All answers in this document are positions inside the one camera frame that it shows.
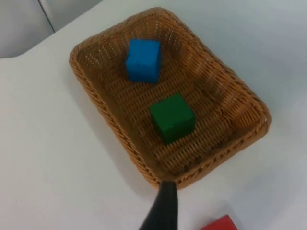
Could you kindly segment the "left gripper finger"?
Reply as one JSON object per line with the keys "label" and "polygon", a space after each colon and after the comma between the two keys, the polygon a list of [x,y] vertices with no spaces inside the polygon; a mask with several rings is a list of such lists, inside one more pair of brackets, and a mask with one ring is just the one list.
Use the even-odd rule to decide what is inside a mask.
{"label": "left gripper finger", "polygon": [[178,196],[175,182],[162,181],[155,201],[140,230],[177,230]]}

